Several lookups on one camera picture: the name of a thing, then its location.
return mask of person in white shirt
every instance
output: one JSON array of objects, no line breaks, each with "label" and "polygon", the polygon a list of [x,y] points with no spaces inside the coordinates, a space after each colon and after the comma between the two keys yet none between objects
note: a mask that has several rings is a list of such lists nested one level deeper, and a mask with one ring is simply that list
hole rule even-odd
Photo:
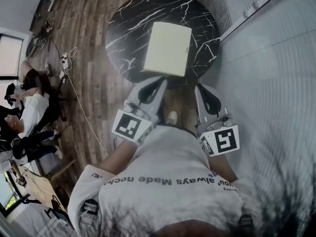
[{"label": "person in white shirt", "polygon": [[19,135],[20,138],[29,137],[42,119],[49,105],[49,97],[40,88],[31,88],[24,91],[21,95],[13,94],[11,98],[20,101],[23,97],[30,97],[25,104],[21,118],[16,115],[8,115],[4,120],[9,128]]},{"label": "person in white shirt", "polygon": [[83,237],[209,237],[227,236],[243,216],[258,228],[258,208],[225,155],[209,158],[194,135],[157,126],[142,146],[124,141],[98,166],[87,165],[68,214]]}]

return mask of marble tabletop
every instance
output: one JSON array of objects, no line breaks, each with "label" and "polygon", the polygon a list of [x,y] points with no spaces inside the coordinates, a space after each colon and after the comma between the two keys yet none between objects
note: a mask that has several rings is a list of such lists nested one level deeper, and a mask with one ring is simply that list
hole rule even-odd
[{"label": "marble tabletop", "polygon": [[219,33],[210,12],[197,0],[129,0],[113,15],[106,32],[106,52],[114,68],[132,83],[159,73],[142,71],[154,22],[192,29],[184,77],[168,75],[168,88],[200,78],[219,49]]}]

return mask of white shoe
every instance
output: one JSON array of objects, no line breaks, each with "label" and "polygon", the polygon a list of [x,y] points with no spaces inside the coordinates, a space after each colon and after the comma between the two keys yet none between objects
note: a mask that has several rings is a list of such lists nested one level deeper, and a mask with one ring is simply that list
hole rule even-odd
[{"label": "white shoe", "polygon": [[57,149],[55,154],[58,156],[59,159],[62,160],[64,158],[64,156],[63,156],[63,153],[61,152],[60,148],[57,145],[54,145],[54,147]]},{"label": "white shoe", "polygon": [[176,125],[178,121],[178,115],[175,111],[172,111],[168,114],[166,124]]}]

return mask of white t-shirt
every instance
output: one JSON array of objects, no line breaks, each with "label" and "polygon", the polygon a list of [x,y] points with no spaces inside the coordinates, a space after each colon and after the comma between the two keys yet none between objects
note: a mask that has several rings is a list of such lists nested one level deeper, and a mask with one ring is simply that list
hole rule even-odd
[{"label": "white t-shirt", "polygon": [[23,114],[20,118],[24,123],[24,132],[19,133],[20,138],[29,137],[32,134],[48,108],[48,105],[49,97],[46,93],[44,96],[34,94],[27,99]]},{"label": "white t-shirt", "polygon": [[13,156],[12,150],[0,152],[0,173],[5,173],[11,169],[10,160],[15,161],[17,165],[28,163],[28,157],[25,155],[21,159],[16,159]]},{"label": "white t-shirt", "polygon": [[227,222],[237,224],[246,212],[254,213],[257,220],[248,187],[244,180],[230,184],[210,171],[193,135],[158,126],[119,175],[87,165],[71,195],[68,213],[82,236],[106,236],[101,232],[111,228],[109,219],[114,214],[127,215],[119,223],[129,230],[137,221],[157,231],[192,219],[225,230]]}]

